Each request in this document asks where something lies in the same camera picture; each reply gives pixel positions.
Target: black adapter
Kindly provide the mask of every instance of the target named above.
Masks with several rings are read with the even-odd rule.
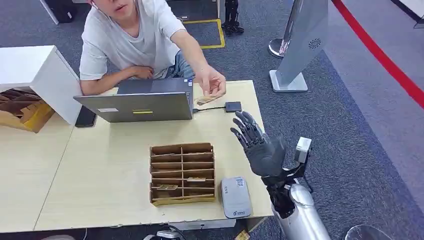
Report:
[[[242,111],[242,103],[239,101],[227,101],[225,103],[225,112],[226,113],[235,113]]]

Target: white t-shirt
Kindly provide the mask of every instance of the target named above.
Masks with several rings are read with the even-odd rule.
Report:
[[[81,80],[101,79],[108,71],[108,59],[120,70],[130,66],[154,69],[154,78],[166,74],[180,50],[171,36],[183,24],[165,0],[134,0],[140,17],[138,37],[126,33],[100,10],[91,8],[82,33]]]

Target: cardboard organizer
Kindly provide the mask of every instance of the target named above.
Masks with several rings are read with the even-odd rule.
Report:
[[[155,206],[215,200],[215,157],[210,143],[151,147],[150,174],[150,202]]]
[[[0,125],[38,133],[55,111],[35,93],[0,92]]]

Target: laptop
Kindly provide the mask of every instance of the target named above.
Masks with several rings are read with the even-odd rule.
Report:
[[[117,94],[73,98],[110,123],[193,118],[192,79],[127,79]]]

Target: jeans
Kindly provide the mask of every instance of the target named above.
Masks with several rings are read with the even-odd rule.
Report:
[[[190,64],[184,59],[183,53],[181,50],[175,55],[175,65],[168,68],[166,78],[187,78],[192,79],[195,77],[195,72],[193,71]]]

